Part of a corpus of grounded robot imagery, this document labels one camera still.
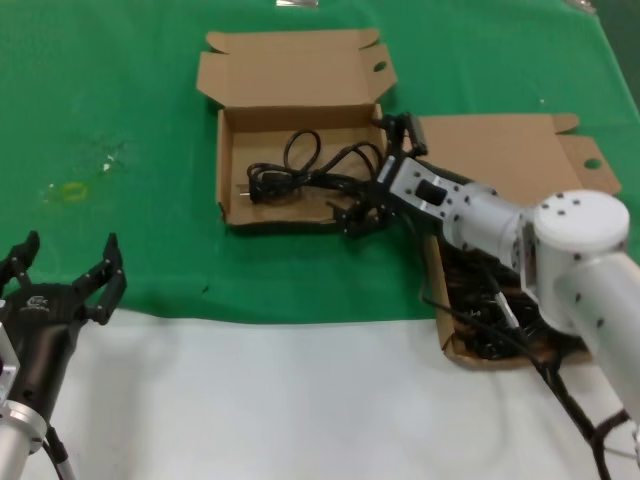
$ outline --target cardboard box lid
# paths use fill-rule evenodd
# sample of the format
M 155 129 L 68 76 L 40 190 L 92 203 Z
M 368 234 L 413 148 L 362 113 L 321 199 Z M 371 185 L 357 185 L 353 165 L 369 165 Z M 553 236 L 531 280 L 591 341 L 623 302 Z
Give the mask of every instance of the cardboard box lid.
M 579 124 L 573 114 L 420 117 L 420 124 L 426 161 L 491 185 L 523 206 L 560 191 L 614 194 L 621 188 L 595 141 L 569 134 Z
M 198 90 L 225 107 L 375 103 L 397 81 L 379 32 L 211 32 Z

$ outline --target black wire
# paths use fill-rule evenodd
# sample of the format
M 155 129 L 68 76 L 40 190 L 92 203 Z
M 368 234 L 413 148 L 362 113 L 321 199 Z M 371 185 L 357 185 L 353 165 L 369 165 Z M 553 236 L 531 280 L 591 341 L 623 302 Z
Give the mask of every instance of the black wire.
M 426 285 L 428 283 L 428 280 L 429 280 L 428 279 L 429 263 L 427 261 L 427 256 L 426 256 L 425 251 L 424 251 L 423 239 L 421 238 L 420 234 L 418 233 L 418 229 L 416 228 L 416 225 L 413 222 L 413 220 L 411 219 L 411 217 L 409 217 L 406 213 L 403 213 L 403 214 L 401 214 L 401 218 L 404 220 L 404 224 L 407 226 L 408 230 L 411 233 L 412 238 L 416 242 L 417 247 L 418 247 L 418 251 L 419 251 L 419 255 L 420 255 L 420 263 L 422 265 L 422 285 L 420 287 L 420 300 L 423 303 L 431 305 L 434 308 L 437 308 L 439 310 L 447 312 L 449 315 L 452 315 L 452 316 L 458 318 L 459 320 L 461 320 L 463 323 L 466 323 L 467 325 L 475 327 L 475 328 L 477 328 L 479 330 L 483 330 L 484 332 L 487 333 L 487 335 L 499 340 L 500 342 L 504 342 L 504 343 L 510 345 L 511 347 L 513 347 L 517 351 L 519 351 L 522 355 L 526 356 L 536 368 L 542 368 L 542 364 L 538 361 L 536 356 L 528 348 L 526 348 L 524 345 L 518 343 L 513 338 L 509 337 L 508 335 L 500 332 L 499 330 L 497 330 L 497 329 L 495 329 L 495 328 L 493 328 L 493 327 L 491 327 L 489 325 L 486 325 L 486 324 L 476 320 L 475 318 L 471 317 L 470 315 L 467 315 L 466 313 L 459 312 L 457 310 L 454 310 L 451 307 L 448 307 L 446 305 L 438 303 L 435 300 L 432 300 L 432 299 L 428 298 L 425 295 L 424 289 L 425 289 L 425 287 L 426 287 Z
M 593 458 L 596 461 L 601 480 L 611 480 L 611 475 L 609 474 L 609 469 L 607 468 L 604 458 L 604 440 L 614 428 L 619 427 L 628 420 L 630 420 L 630 417 L 627 411 L 624 409 L 620 410 L 598 425 L 595 433 L 591 437 L 591 450 L 593 451 Z
M 302 166 L 296 169 L 289 162 L 289 152 L 295 141 L 303 135 L 311 135 L 315 139 L 316 148 L 311 158 Z M 363 147 L 368 147 L 376 157 L 376 164 L 371 162 L 362 151 Z M 337 190 L 350 197 L 364 198 L 369 190 L 369 183 L 373 180 L 382 163 L 383 156 L 380 149 L 371 142 L 362 141 L 347 146 L 340 150 L 326 165 L 312 169 L 318 161 L 322 141 L 320 135 L 314 130 L 299 130 L 294 133 L 287 142 L 282 165 L 273 163 L 254 163 L 247 169 L 249 178 L 249 194 L 254 203 L 262 203 L 277 200 L 291 194 L 301 187 L 317 187 L 328 190 Z M 351 153 L 357 154 L 365 164 L 370 179 L 361 180 L 349 175 L 330 173 L 330 171 L 344 160 Z
M 558 352 L 555 358 L 550 362 L 540 362 L 538 358 L 531 352 L 531 350 L 526 346 L 526 343 L 520 344 L 510 338 L 508 335 L 485 325 L 484 323 L 476 320 L 475 318 L 467 315 L 466 313 L 458 312 L 446 305 L 435 302 L 434 300 L 427 298 L 424 294 L 424 288 L 428 282 L 428 262 L 427 257 L 424 251 L 424 241 L 423 238 L 418 233 L 418 229 L 416 228 L 415 223 L 407 214 L 401 215 L 404 220 L 404 224 L 407 226 L 408 230 L 411 233 L 414 241 L 418 246 L 420 263 L 422 266 L 422 286 L 420 288 L 420 300 L 423 303 L 433 306 L 439 310 L 449 313 L 450 315 L 458 318 L 462 322 L 471 325 L 478 330 L 482 330 L 487 333 L 487 335 L 495 337 L 504 343 L 509 344 L 513 348 L 517 349 L 520 353 L 526 356 L 529 361 L 533 364 L 537 372 L 542 377 L 543 381 L 547 384 L 551 392 L 554 394 L 558 402 L 562 405 L 565 412 L 569 415 L 573 423 L 576 425 L 582 437 L 587 441 L 587 443 L 591 446 L 591 450 L 593 452 L 593 458 L 596 463 L 596 467 L 598 469 L 598 475 L 601 480 L 611 480 L 611 476 L 609 474 L 609 470 L 607 468 L 605 462 L 605 446 L 604 441 L 607 435 L 614 428 L 622 425 L 627 420 L 629 420 L 629 414 L 626 410 L 621 410 L 617 414 L 608 418 L 607 420 L 600 423 L 597 427 L 593 426 L 589 417 L 585 414 L 584 410 L 578 402 L 571 396 L 567 387 L 560 377 L 560 366 L 562 364 L 562 360 L 568 354 L 573 353 L 574 349 L 569 348 L 562 352 Z
M 58 480 L 64 480 L 64 478 L 62 477 L 62 474 L 60 473 L 60 470 L 58 470 L 58 464 L 53 459 L 53 454 L 51 453 L 51 447 L 49 446 L 49 444 L 47 442 L 42 442 L 42 449 L 47 453 L 49 460 L 51 460 L 51 463 L 53 464 L 53 468 L 56 471 Z

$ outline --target box hole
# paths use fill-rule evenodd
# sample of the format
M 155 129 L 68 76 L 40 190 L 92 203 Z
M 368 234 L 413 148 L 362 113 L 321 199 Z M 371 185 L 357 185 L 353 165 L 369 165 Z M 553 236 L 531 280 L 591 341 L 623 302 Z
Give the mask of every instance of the box hole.
M 584 162 L 584 168 L 589 170 L 597 170 L 602 166 L 602 162 L 597 158 L 590 158 L 586 162 Z
M 384 70 L 385 68 L 387 68 L 387 62 L 378 62 L 376 63 L 376 65 L 373 67 L 373 71 L 374 72 L 381 72 L 382 70 Z

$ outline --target green tablecloth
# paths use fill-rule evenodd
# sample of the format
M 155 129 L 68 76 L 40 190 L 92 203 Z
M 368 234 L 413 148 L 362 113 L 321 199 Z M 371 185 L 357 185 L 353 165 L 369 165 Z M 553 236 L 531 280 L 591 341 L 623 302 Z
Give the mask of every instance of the green tablecloth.
M 638 113 L 597 17 L 562 0 L 274 3 L 0 0 L 0 251 L 37 229 L 34 278 L 68 282 L 115 231 L 129 277 L 122 305 L 161 316 L 432 314 L 417 301 L 418 262 L 400 228 L 362 241 L 225 229 L 216 119 L 195 90 L 209 30 L 378 27 L 400 79 L 383 102 L 390 112 L 575 112 L 640 218 Z M 634 221 L 640 259 L 637 230 Z

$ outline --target open cardboard box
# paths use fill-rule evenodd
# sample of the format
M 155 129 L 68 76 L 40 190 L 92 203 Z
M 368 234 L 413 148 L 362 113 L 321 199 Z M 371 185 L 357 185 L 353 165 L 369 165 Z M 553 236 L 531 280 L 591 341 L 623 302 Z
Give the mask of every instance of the open cardboard box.
M 276 204 L 254 205 L 242 195 L 247 168 L 282 164 L 287 140 L 300 129 L 320 135 L 314 168 L 362 140 L 384 151 L 384 134 L 371 120 L 380 118 L 376 101 L 397 79 L 378 38 L 375 29 L 207 35 L 214 52 L 201 55 L 198 89 L 225 107 L 218 113 L 216 195 L 227 224 L 334 223 L 327 202 L 346 206 L 340 193 L 306 188 Z M 314 148 L 311 136 L 300 137 L 291 164 L 304 165 Z M 369 175 L 357 157 L 332 172 Z
M 491 185 L 504 199 L 523 206 L 561 191 L 592 189 L 614 194 L 621 188 L 595 141 L 570 134 L 579 123 L 572 114 L 421 117 L 420 123 L 430 163 Z M 430 238 L 425 248 L 433 298 L 449 306 L 438 240 Z M 478 358 L 456 337 L 456 320 L 451 315 L 437 311 L 436 322 L 440 348 L 459 364 L 487 369 L 530 364 L 525 358 Z M 541 357 L 551 353 L 541 352 Z M 585 352 L 571 360 L 588 358 Z

